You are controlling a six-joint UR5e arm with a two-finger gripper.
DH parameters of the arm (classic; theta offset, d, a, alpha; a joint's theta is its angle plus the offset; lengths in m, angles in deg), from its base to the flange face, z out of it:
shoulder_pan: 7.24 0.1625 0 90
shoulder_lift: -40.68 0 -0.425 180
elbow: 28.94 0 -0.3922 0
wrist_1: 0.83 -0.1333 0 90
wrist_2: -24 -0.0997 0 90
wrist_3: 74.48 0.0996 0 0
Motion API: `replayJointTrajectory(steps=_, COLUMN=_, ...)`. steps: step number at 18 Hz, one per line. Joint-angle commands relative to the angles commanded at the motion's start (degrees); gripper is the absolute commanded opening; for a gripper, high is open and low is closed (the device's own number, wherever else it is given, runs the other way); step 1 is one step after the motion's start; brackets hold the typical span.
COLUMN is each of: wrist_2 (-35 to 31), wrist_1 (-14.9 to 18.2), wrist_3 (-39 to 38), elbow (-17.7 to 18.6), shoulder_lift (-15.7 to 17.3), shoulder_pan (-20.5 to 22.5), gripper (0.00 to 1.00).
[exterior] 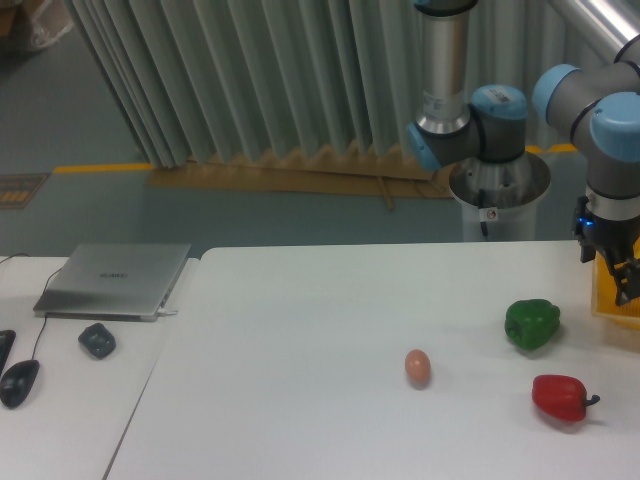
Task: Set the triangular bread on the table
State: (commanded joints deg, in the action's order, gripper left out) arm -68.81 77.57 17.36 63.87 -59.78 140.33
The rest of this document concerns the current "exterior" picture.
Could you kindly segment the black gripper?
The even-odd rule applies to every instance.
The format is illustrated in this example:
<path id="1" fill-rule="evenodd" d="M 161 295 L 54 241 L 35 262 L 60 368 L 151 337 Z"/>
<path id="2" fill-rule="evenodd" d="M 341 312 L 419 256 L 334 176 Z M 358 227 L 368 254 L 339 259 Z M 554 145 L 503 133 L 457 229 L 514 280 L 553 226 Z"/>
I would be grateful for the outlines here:
<path id="1" fill-rule="evenodd" d="M 615 304 L 624 306 L 639 297 L 639 259 L 634 246 L 639 239 L 639 210 L 625 211 L 621 200 L 599 195 L 578 198 L 573 234 L 580 245 L 580 261 L 605 260 L 614 281 Z"/>

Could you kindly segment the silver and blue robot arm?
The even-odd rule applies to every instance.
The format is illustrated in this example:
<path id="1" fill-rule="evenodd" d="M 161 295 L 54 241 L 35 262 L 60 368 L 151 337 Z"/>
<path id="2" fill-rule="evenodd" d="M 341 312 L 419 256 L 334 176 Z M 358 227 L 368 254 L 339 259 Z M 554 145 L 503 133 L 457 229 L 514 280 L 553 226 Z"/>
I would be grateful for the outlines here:
<path id="1" fill-rule="evenodd" d="M 477 208 L 521 199 L 534 184 L 525 155 L 530 110 L 567 136 L 587 159 L 587 188 L 573 232 L 581 259 L 605 261 L 625 305 L 639 295 L 639 15 L 623 1 L 556 1 L 554 10 L 608 60 L 587 73 L 560 64 L 537 81 L 531 97 L 486 85 L 465 98 L 470 1 L 418 1 L 422 23 L 423 100 L 406 128 L 418 163 L 438 170 L 460 161 L 466 179 L 454 189 Z"/>

